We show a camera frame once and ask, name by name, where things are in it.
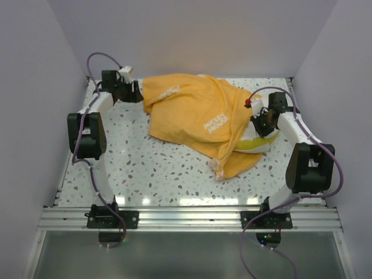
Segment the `orange pillowcase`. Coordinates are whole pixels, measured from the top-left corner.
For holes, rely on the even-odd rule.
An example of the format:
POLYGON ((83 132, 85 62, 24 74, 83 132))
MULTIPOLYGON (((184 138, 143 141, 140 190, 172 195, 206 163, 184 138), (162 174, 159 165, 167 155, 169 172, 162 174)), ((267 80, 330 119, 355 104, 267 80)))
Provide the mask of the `orange pillowcase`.
POLYGON ((168 74, 142 82, 149 135, 185 145, 210 158, 217 180, 253 168, 261 153, 235 150, 249 123, 251 92, 208 75, 168 74))

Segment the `white pillow yellow edge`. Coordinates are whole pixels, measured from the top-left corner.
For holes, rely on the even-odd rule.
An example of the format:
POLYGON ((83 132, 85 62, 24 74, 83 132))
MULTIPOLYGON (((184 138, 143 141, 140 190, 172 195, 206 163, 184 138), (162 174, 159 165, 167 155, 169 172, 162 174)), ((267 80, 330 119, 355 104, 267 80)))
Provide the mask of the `white pillow yellow edge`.
POLYGON ((268 136, 260 137, 254 126, 248 126, 234 150, 241 153, 267 152, 279 134, 280 132, 278 130, 274 130, 268 136))

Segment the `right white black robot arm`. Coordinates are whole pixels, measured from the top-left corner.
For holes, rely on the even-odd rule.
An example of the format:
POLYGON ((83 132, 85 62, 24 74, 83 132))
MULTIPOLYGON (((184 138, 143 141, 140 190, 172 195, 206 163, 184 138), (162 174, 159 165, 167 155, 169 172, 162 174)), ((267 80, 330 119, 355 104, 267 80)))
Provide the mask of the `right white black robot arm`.
POLYGON ((250 121, 261 139, 278 130, 292 146, 284 186, 260 206, 260 224, 272 228, 280 221, 279 214, 288 213, 303 199, 321 198, 330 188, 335 149, 307 129, 293 97, 283 89, 269 94, 268 105, 250 96, 245 107, 252 109, 250 121))

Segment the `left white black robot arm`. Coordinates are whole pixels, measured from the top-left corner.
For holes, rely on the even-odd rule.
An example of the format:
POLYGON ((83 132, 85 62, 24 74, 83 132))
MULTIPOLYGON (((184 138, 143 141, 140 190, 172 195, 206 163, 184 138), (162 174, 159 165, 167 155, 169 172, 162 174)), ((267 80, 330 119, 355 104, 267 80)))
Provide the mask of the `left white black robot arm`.
POLYGON ((138 81, 132 78, 132 72, 132 66, 103 70, 100 82, 92 79, 95 86, 92 99, 80 111, 67 115, 71 163, 86 164, 95 196, 93 208, 104 209, 100 221, 107 228, 117 227, 121 214, 106 172, 108 141, 102 118, 116 103, 139 103, 144 100, 138 81))

